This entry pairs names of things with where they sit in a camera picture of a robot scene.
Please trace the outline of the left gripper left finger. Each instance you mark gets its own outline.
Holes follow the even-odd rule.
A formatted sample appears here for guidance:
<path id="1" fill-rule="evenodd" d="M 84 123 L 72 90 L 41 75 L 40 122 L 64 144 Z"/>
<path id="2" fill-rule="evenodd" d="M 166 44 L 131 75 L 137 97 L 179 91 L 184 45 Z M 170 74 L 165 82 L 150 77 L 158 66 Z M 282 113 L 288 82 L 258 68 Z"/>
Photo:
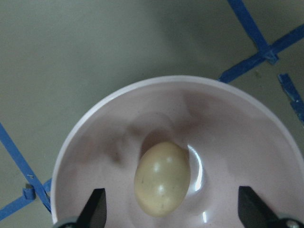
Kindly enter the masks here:
<path id="1" fill-rule="evenodd" d="M 76 228 L 104 228 L 106 219 L 105 189 L 94 189 L 76 221 Z"/>

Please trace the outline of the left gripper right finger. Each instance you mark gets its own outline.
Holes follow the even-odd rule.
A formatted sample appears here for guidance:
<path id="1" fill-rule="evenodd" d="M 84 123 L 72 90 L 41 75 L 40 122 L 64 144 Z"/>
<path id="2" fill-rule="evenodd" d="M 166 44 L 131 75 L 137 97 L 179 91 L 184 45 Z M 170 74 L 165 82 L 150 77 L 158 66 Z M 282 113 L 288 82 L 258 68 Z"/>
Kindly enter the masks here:
<path id="1" fill-rule="evenodd" d="M 238 188 L 238 217 L 245 228 L 269 228 L 279 220 L 250 186 Z"/>

